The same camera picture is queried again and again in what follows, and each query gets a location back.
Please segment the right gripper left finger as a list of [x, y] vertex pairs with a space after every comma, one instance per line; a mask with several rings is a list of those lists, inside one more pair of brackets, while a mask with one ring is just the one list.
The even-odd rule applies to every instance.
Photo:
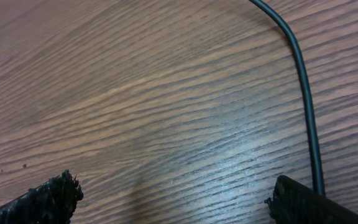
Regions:
[[79, 180], [68, 170], [0, 207], [0, 224], [70, 224], [83, 199]]

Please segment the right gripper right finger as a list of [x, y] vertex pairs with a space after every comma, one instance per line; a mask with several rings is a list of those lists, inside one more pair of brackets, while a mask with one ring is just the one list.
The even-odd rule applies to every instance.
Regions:
[[285, 175], [277, 178], [265, 203], [279, 224], [358, 224], [358, 214]]

